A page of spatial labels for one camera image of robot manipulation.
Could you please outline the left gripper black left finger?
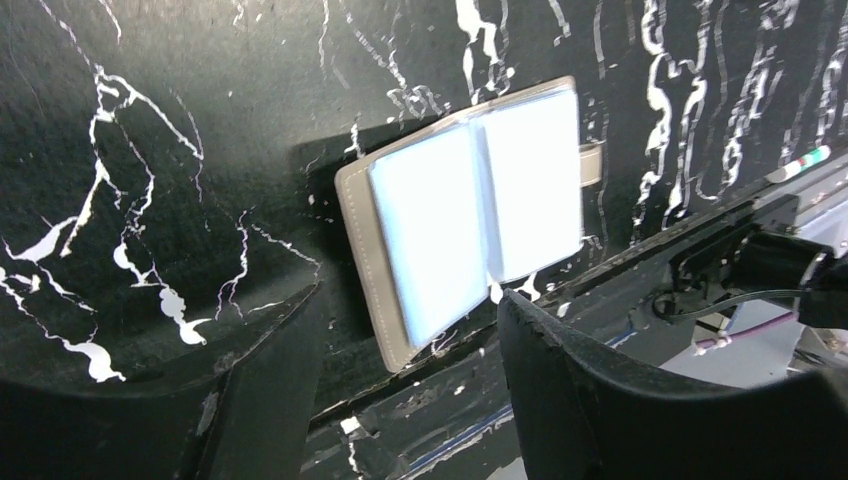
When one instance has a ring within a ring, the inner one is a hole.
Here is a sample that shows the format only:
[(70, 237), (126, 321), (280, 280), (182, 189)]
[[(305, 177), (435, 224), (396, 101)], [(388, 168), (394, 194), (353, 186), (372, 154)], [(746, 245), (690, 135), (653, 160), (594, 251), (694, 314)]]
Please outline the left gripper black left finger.
[(5, 479), (295, 479), (322, 365), (321, 286), (139, 379), (1, 384)]

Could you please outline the grey card holder wallet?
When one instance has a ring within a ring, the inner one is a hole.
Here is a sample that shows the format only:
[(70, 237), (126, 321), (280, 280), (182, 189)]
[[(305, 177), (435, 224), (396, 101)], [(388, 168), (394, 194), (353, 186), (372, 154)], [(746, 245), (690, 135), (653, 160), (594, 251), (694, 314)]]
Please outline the grey card holder wallet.
[(386, 369), (503, 284), (586, 242), (582, 191), (603, 147), (580, 140), (571, 76), (452, 113), (337, 171), (335, 190)]

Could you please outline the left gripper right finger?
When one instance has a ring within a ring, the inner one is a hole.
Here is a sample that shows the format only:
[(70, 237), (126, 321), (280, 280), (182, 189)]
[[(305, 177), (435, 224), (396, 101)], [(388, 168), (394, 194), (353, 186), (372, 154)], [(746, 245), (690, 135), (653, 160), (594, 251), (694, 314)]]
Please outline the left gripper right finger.
[(531, 479), (843, 479), (847, 373), (750, 389), (679, 375), (506, 291), (498, 336)]

